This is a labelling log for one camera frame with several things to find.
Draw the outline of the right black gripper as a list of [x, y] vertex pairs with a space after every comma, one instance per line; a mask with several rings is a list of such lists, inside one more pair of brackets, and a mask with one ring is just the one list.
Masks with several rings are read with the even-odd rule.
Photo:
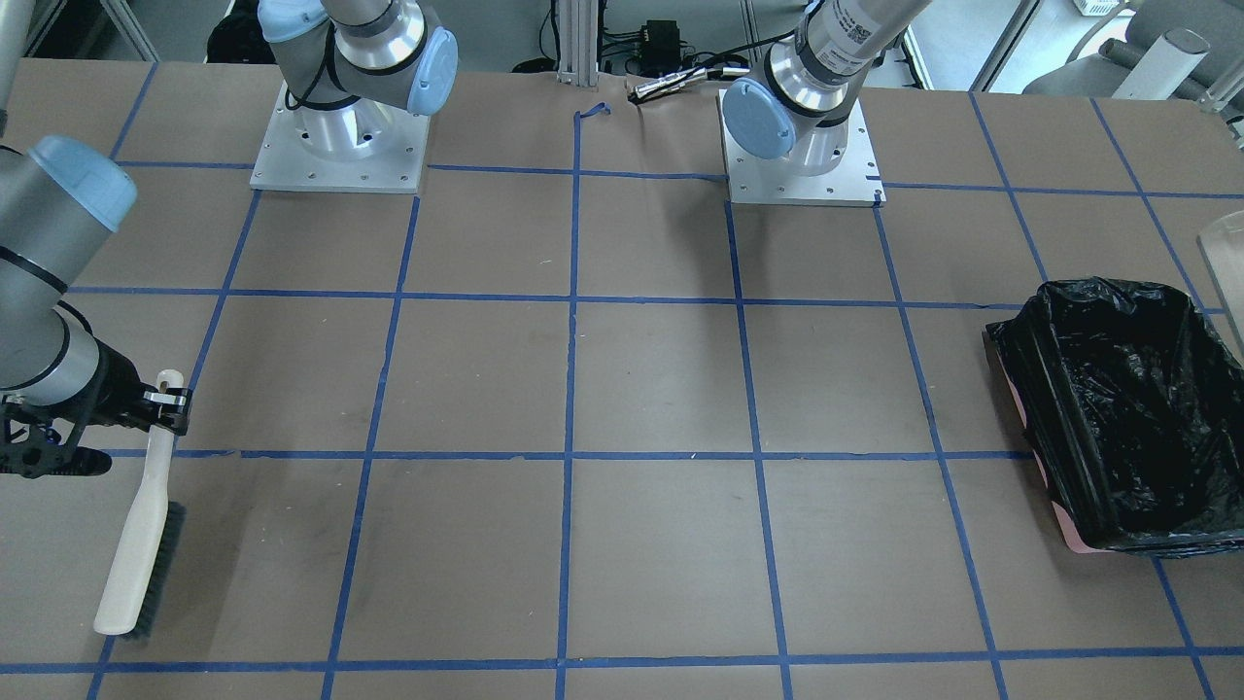
[[192, 389], [165, 378], [158, 385], [141, 380], [119, 351], [100, 344], [100, 364], [77, 394], [39, 404], [32, 398], [2, 395], [1, 472], [102, 475], [112, 466], [107, 453], [80, 448], [87, 426], [156, 426], [175, 436], [190, 428]]

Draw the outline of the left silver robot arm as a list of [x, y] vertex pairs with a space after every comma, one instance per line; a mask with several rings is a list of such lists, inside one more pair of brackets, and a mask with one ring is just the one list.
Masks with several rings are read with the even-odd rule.
[[791, 155], [819, 127], [848, 119], [875, 58], [927, 1], [816, 1], [722, 97], [722, 119], [748, 154]]

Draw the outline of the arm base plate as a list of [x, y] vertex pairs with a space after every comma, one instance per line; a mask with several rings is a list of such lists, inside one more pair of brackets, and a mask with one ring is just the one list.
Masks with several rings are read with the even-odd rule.
[[722, 143], [735, 204], [880, 206], [887, 200], [860, 101], [847, 121], [806, 134], [781, 158], [753, 155], [726, 127]]
[[258, 191], [419, 191], [430, 117], [360, 99], [336, 111], [290, 108], [280, 85], [249, 183]]

